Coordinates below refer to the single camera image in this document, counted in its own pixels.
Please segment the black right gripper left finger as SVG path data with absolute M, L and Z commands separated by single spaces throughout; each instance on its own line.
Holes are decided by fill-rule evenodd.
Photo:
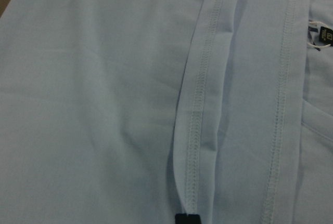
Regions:
M 188 223 L 188 215 L 187 214 L 176 214 L 175 215 L 175 224 L 187 224 Z

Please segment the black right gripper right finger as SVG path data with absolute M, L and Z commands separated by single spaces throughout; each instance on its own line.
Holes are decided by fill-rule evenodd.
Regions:
M 201 224 L 201 217 L 198 214 L 188 215 L 188 224 Z

